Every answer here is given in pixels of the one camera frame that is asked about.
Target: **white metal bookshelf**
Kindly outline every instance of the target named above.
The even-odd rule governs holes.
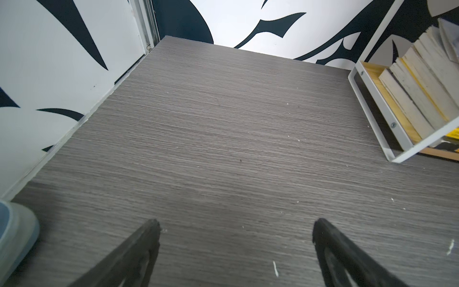
[[[417,154],[418,152],[423,152],[427,154],[433,154],[433,152],[430,152],[428,146],[435,143],[436,141],[439,141],[443,136],[454,130],[459,126],[459,117],[453,119],[440,129],[436,130],[434,133],[432,133],[430,136],[420,140],[417,143],[413,143],[412,139],[408,136],[407,132],[403,128],[403,126],[400,124],[398,118],[395,116],[393,110],[389,107],[388,103],[384,99],[383,95],[381,94],[380,89],[376,86],[374,80],[370,76],[368,69],[365,67],[365,59],[373,49],[373,47],[376,45],[376,42],[378,39],[381,37],[382,33],[384,30],[387,28],[389,25],[389,22],[392,20],[394,17],[395,13],[398,11],[400,8],[401,4],[403,3],[403,0],[395,0],[394,3],[392,4],[391,8],[387,12],[386,16],[382,20],[381,24],[377,28],[375,34],[369,41],[368,45],[366,46],[365,50],[363,51],[362,55],[360,55],[359,60],[357,61],[354,69],[350,72],[348,76],[348,80],[351,83],[352,89],[355,92],[355,95],[358,98],[358,101],[360,102],[360,105],[362,106],[364,113],[371,125],[371,128],[373,129],[376,138],[379,141],[379,144],[381,145],[381,148],[387,158],[387,160],[393,162],[393,163],[401,163],[404,160],[410,158],[411,156]],[[378,106],[381,114],[383,115],[384,119],[386,120],[387,124],[391,127],[391,131],[395,135],[395,138],[397,139],[398,143],[403,149],[403,152],[398,154],[397,156],[394,155],[394,152],[392,149],[389,147],[386,138],[384,137],[378,123],[376,122],[373,113],[371,112],[366,100],[364,99],[362,92],[360,91],[356,81],[355,81],[355,76],[356,74],[359,73],[360,77],[363,80],[363,83],[365,84],[366,88],[370,92],[372,98],[374,99],[376,105]]]

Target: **bookshelf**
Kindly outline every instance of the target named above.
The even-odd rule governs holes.
[[[362,55],[360,55],[360,58],[355,64],[354,69],[350,72],[348,80],[388,161],[393,163],[401,163],[419,152],[459,161],[459,153],[437,150],[429,147],[433,143],[439,141],[443,136],[459,127],[459,117],[446,123],[443,127],[437,129],[428,137],[421,139],[419,134],[413,128],[412,124],[402,113],[400,108],[394,102],[378,78],[387,67],[364,62],[371,49],[375,46],[377,40],[381,37],[382,33],[387,28],[389,22],[392,20],[402,3],[403,0],[394,1],[378,29],[376,30],[375,34],[364,49]],[[400,144],[403,150],[401,153],[394,155],[394,151],[387,143],[386,138],[384,137],[378,123],[373,116],[372,111],[370,110],[355,81],[354,77],[357,74],[359,74],[359,76],[362,78],[363,83],[370,92],[373,100],[379,108],[379,111],[383,115],[392,133]]]

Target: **white paint mark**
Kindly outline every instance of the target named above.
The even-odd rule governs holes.
[[[274,262],[274,260],[273,260],[273,265],[274,265],[274,272],[276,273],[276,277],[279,277],[279,273],[277,272],[276,263]]]
[[[446,252],[447,256],[451,254],[451,251],[453,250],[453,247],[454,247],[454,239],[451,239],[451,244],[449,244],[448,252]]]

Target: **wooden shelf board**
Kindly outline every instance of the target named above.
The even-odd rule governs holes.
[[[377,65],[377,64],[367,63],[367,62],[362,62],[362,65],[367,71],[370,78],[373,80],[374,84],[378,88],[379,92],[381,93],[382,97],[384,98],[388,106],[391,108],[392,112],[394,113],[395,117],[399,121],[402,128],[405,130],[406,134],[408,135],[412,143],[416,144],[420,142],[421,136],[419,136],[418,132],[414,129],[413,125],[410,123],[407,117],[403,114],[402,110],[398,107],[397,103],[394,101],[392,96],[384,88],[384,85],[379,80],[379,76],[384,71],[384,69],[386,69],[387,67]],[[459,161],[459,153],[457,152],[437,150],[435,148],[430,148],[430,147],[426,147],[420,152],[428,154],[428,155],[436,156],[436,157],[449,158],[452,160]]]

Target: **row of books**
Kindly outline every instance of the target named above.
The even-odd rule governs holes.
[[[459,116],[459,26],[444,19],[438,23],[379,76],[422,139]],[[437,142],[445,143],[447,150],[459,152],[459,136]]]

